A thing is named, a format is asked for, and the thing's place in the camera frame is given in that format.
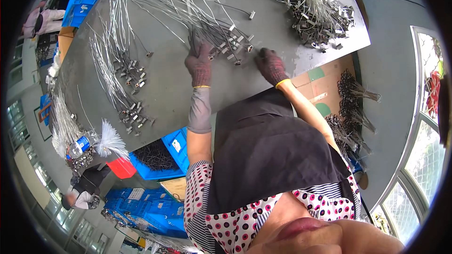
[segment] lips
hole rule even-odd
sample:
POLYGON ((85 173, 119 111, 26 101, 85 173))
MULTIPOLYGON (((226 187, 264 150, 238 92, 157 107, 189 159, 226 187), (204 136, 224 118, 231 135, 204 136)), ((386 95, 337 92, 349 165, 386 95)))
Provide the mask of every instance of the lips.
POLYGON ((316 230, 327 226, 328 223, 314 219, 314 218, 299 218, 288 223, 278 234, 275 241, 285 240, 297 236, 298 234, 316 230))

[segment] polka dot shirt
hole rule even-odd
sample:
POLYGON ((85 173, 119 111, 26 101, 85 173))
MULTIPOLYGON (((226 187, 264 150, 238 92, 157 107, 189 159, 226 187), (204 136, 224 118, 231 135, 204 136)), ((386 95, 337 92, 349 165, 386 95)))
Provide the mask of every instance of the polka dot shirt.
MULTIPOLYGON (((209 161, 189 166, 184 203, 184 227, 189 239, 204 253, 215 253, 215 240, 228 254, 245 252, 282 194, 263 198, 228 213, 207 214, 211 176, 212 163, 209 161)), ((360 205, 354 177, 349 176, 347 180, 354 200, 360 205)), ((316 219, 334 221, 359 216, 360 206, 355 210, 353 201, 341 197, 339 183, 296 189, 292 193, 316 219)))

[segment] gray table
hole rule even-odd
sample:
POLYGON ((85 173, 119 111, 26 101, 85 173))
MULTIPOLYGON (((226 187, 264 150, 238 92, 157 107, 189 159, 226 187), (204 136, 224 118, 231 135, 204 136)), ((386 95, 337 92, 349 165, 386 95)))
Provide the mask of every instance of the gray table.
MULTIPOLYGON (((357 11, 355 12, 356 25, 350 29, 350 37, 342 41, 344 48, 341 50, 330 48, 325 54, 317 49, 300 45, 299 37, 291 28, 293 18, 287 13, 284 4, 275 0, 220 1, 249 12, 256 11, 254 19, 248 20, 246 14, 226 9, 237 28, 246 34, 254 34, 251 42, 255 48, 265 46, 277 51, 285 61, 287 72, 291 77, 370 45, 369 36, 355 0, 340 0, 343 5, 352 5, 357 11)), ((227 20, 218 4, 212 3, 211 8, 218 18, 227 20)), ((65 93, 69 110, 78 115, 79 122, 85 128, 90 127, 81 108, 77 94, 78 85, 86 115, 96 131, 101 132, 102 118, 108 119, 120 133, 129 151, 134 151, 186 126, 192 94, 191 77, 184 66, 184 59, 188 54, 187 47, 161 23, 129 1, 130 23, 146 48, 154 52, 152 58, 147 58, 144 49, 137 41, 138 59, 141 65, 146 67, 148 80, 135 97, 143 102, 145 114, 154 117, 155 122, 152 127, 149 127, 149 124, 144 125, 138 137, 127 134, 126 126, 119 123, 116 110, 108 102, 101 88, 91 58, 88 40, 93 33, 87 24, 96 31, 102 30, 95 9, 104 19, 109 17, 109 1, 99 0, 80 26, 60 70, 59 83, 65 93)), ((186 40, 188 32, 180 23, 169 19, 161 12, 151 8, 149 10, 186 40)), ((257 49, 247 54, 240 66, 234 66, 225 57, 212 61, 212 112, 271 87, 260 75, 253 62, 253 56, 256 53, 257 49)))

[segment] red plastic crate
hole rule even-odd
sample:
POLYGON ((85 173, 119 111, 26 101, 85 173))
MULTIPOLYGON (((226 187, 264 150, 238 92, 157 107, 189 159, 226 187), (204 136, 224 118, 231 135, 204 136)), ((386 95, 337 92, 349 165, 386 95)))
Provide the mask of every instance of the red plastic crate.
POLYGON ((135 167, 127 160, 122 157, 107 163, 107 165, 112 169, 114 174, 120 179, 130 178, 137 172, 135 167))

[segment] gloved hand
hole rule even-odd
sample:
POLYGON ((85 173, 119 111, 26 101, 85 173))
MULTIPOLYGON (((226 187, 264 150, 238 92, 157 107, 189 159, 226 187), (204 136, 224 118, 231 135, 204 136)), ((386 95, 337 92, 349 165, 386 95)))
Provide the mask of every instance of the gloved hand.
POLYGON ((284 62, 274 50, 261 48, 254 60, 262 76, 276 88, 285 80, 290 80, 285 73, 284 62))
POLYGON ((189 55, 185 58, 185 67, 192 76, 192 86, 210 87, 211 69, 209 55, 209 45, 207 43, 193 44, 189 55))

